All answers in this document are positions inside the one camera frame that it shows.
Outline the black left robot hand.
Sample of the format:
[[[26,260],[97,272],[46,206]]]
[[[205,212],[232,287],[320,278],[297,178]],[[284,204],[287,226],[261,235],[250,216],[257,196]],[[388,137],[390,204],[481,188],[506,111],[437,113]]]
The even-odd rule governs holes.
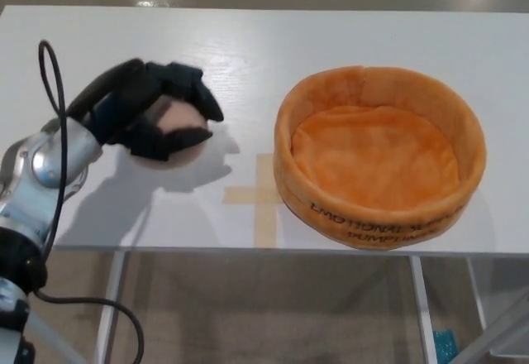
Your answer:
[[[150,121],[146,112],[164,95],[182,99],[207,120],[224,115],[199,68],[170,63],[160,65],[132,59],[106,70],[67,107],[66,115],[80,122],[99,144],[122,145],[147,160],[167,161],[178,151],[205,142],[205,127],[178,127],[171,132]]]

